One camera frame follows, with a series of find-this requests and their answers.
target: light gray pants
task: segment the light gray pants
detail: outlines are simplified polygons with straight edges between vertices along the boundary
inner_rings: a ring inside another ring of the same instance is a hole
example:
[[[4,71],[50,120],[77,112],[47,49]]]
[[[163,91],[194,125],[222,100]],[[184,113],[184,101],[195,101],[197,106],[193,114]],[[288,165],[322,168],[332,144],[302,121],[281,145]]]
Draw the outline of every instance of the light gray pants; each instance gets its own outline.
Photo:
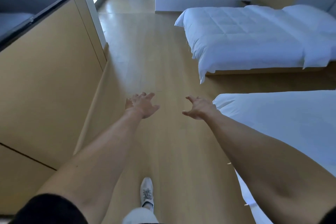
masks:
[[[154,213],[147,208],[133,209],[124,219],[122,224],[159,223]]]

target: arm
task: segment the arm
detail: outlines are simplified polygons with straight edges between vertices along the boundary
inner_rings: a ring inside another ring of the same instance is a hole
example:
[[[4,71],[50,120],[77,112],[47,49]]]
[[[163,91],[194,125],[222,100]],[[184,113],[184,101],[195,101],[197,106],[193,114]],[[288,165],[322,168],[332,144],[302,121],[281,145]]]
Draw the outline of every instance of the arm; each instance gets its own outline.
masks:
[[[317,224],[336,206],[336,178],[311,158],[241,124],[211,102],[187,97],[191,111],[204,120],[248,186],[255,201],[274,224]]]
[[[37,194],[65,197],[83,213],[89,224],[100,224],[110,204],[113,189],[123,171],[134,133],[143,118],[153,115],[154,93],[127,99],[124,115],[95,141],[65,163]]]

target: white comforter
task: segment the white comforter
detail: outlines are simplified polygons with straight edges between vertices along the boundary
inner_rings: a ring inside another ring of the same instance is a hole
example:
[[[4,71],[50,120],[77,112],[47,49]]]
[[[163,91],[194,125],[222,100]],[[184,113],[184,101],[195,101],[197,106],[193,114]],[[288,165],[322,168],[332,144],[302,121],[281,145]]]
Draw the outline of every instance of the white comforter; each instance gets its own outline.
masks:
[[[190,8],[175,26],[185,29],[201,83],[216,70],[324,67],[336,46],[336,38],[309,30],[285,11],[257,5]]]
[[[213,103],[222,114],[293,146],[336,176],[335,99],[336,90],[319,90],[221,94]],[[256,223],[271,223],[237,176]]]

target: white sneaker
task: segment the white sneaker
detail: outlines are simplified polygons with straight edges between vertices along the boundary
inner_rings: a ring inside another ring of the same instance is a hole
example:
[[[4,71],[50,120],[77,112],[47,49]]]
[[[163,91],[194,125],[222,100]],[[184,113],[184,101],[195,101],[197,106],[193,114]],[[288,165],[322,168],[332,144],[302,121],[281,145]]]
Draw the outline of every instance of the white sneaker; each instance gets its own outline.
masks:
[[[143,207],[148,202],[153,206],[152,211],[154,211],[153,183],[149,177],[146,177],[141,183],[140,199],[141,207]]]

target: shoelace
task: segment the shoelace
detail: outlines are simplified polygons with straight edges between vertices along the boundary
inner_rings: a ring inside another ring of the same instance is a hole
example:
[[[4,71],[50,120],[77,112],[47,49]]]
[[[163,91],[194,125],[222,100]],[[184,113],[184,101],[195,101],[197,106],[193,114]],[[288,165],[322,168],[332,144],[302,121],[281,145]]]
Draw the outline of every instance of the shoelace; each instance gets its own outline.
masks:
[[[142,194],[145,197],[145,199],[150,199],[150,200],[153,199],[152,198],[152,193],[149,189],[143,190]]]

